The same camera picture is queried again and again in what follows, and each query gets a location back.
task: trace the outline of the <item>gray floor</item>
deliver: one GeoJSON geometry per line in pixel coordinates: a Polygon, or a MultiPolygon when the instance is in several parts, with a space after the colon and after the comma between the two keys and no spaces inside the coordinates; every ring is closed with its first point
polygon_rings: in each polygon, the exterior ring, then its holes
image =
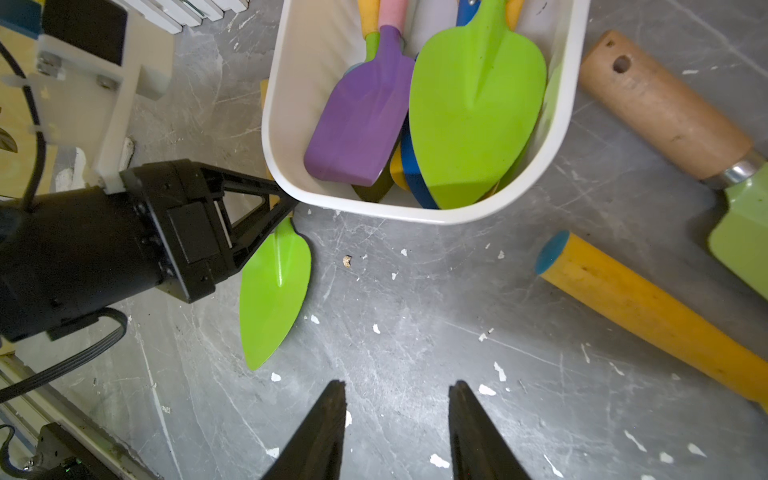
{"type": "MultiPolygon", "coordinates": [[[[587,44],[618,28],[672,71],[698,71],[683,79],[768,151],[768,4],[728,3],[594,0],[587,44]]],[[[252,0],[177,36],[168,94],[134,109],[138,163],[189,157],[263,173],[258,82],[280,6],[252,0]]],[[[343,478],[449,478],[429,459],[450,461],[457,379],[498,393],[482,404],[533,478],[555,478],[547,458],[565,478],[768,478],[764,412],[533,273],[542,244],[571,229],[768,359],[768,303],[703,248],[720,213],[716,194],[580,92],[552,166],[491,218],[429,227],[301,205],[310,290],[259,371],[243,361],[234,277],[191,306],[156,290],[124,301],[127,337],[55,385],[168,480],[259,478],[266,450],[285,445],[331,379],[346,381],[352,415],[343,478]]],[[[110,328],[48,349],[31,339],[21,357],[40,369],[110,328]]]]}

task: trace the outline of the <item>green trowel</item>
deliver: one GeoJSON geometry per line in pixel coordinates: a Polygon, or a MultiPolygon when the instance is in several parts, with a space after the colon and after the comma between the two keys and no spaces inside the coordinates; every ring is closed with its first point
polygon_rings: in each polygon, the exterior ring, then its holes
{"type": "Polygon", "coordinates": [[[682,170],[725,190],[729,212],[710,249],[768,299],[768,162],[750,138],[616,31],[584,58],[579,81],[682,170]]]}
{"type": "MultiPolygon", "coordinates": [[[[267,80],[261,82],[264,106],[267,80]]],[[[266,170],[272,179],[269,168],[266,170]]],[[[270,208],[277,197],[270,196],[270,208]]],[[[258,369],[277,350],[299,315],[310,282],[310,247],[286,217],[243,268],[240,337],[248,368],[258,369]]]]}

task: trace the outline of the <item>purple scoop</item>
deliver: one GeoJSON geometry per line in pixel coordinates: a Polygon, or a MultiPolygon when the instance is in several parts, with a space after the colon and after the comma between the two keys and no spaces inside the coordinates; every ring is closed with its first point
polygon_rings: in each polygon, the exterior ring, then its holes
{"type": "Polygon", "coordinates": [[[331,92],[304,154],[318,180],[370,187],[386,166],[408,113],[415,61],[400,51],[400,32],[384,25],[376,57],[331,92]]]}

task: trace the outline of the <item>yellow trowel handle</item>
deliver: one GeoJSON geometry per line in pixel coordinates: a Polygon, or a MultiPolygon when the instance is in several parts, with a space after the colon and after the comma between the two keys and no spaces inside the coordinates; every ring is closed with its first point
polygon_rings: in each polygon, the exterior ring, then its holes
{"type": "Polygon", "coordinates": [[[629,38],[607,31],[587,53],[581,87],[697,180],[751,154],[753,142],[629,38]]]}
{"type": "Polygon", "coordinates": [[[555,235],[541,251],[536,273],[734,392],[768,405],[768,362],[576,235],[555,235]]]}
{"type": "MultiPolygon", "coordinates": [[[[264,112],[264,104],[266,102],[266,89],[270,85],[270,79],[264,78],[261,83],[261,111],[264,112]]],[[[264,162],[264,168],[266,169],[266,178],[267,180],[274,180],[275,178],[272,176],[272,172],[270,172],[270,166],[266,164],[266,161],[264,162]]],[[[270,210],[272,210],[275,205],[280,201],[280,197],[277,195],[270,195],[270,210]]],[[[293,212],[288,214],[288,218],[291,218],[293,216],[293,212]]]]}

